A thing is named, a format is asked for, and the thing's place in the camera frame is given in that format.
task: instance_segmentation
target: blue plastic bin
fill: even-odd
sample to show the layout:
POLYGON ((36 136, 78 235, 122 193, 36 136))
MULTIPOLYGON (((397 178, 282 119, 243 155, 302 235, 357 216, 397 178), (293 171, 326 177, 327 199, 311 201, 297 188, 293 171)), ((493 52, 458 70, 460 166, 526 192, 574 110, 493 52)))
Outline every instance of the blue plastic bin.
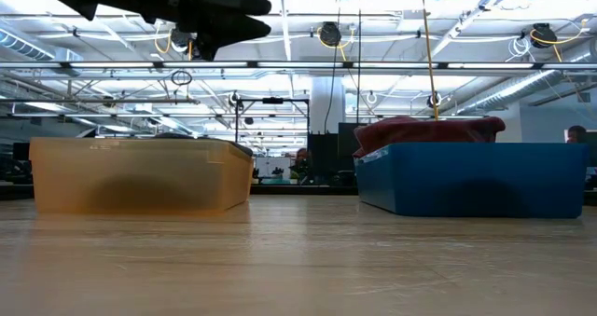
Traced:
POLYGON ((407 216, 577 218, 583 144, 390 144, 356 161, 360 199, 407 216))

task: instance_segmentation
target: translucent storage bin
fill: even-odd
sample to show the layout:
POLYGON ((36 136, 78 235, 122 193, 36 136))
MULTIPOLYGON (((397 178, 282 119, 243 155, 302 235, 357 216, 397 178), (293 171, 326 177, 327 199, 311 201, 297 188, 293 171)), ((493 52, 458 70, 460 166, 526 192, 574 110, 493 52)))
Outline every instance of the translucent storage bin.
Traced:
POLYGON ((252 157, 232 143, 34 138, 39 213, 194 214, 248 200, 252 157))
POLYGON ((361 200, 435 217, 577 218, 583 144, 389 144, 356 161, 361 200))

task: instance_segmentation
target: red cloth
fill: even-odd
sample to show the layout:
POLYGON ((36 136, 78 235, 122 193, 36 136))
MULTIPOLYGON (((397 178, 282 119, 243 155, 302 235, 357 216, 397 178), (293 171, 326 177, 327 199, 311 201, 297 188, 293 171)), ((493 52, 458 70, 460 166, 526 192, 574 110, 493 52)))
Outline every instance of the red cloth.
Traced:
POLYGON ((474 120, 421 121, 398 116, 354 130, 361 148, 354 152, 361 158, 395 143, 494 143, 497 132, 506 129, 498 117, 474 120))

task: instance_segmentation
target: person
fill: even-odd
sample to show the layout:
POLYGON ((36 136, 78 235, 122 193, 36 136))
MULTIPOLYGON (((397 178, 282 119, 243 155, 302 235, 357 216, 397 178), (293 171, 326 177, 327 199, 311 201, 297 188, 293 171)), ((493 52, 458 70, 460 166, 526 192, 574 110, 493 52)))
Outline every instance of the person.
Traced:
POLYGON ((290 167, 291 180, 301 180, 309 174, 309 164, 307 163, 307 158, 309 158, 309 152, 307 151, 307 148, 303 147, 297 151, 295 164, 294 166, 290 167))
POLYGON ((295 166, 298 166, 300 162, 307 159, 309 153, 307 152, 307 148, 301 148, 297 151, 297 158, 295 159, 295 166))
POLYGON ((580 125, 575 125, 568 129, 568 144, 577 144, 581 141, 581 137, 587 133, 587 129, 580 125))
MULTIPOLYGON (((587 134, 587 129, 580 125, 575 125, 568 129, 568 140, 566 140, 566 142, 568 144, 578 144, 584 142, 582 136, 585 134, 587 134)), ((593 177, 597 177, 597 169, 595 167, 587 167, 587 173, 585 174, 585 187, 587 189, 594 188, 595 182, 592 181, 593 177)))

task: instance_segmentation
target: table surface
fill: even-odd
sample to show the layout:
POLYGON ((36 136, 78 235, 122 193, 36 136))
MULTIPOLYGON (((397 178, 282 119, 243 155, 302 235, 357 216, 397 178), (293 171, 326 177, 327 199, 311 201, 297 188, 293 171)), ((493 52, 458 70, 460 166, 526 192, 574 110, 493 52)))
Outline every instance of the table surface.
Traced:
POLYGON ((40 216, 0 202, 0 315, 594 315, 597 208, 408 218, 357 197, 219 216, 40 216))

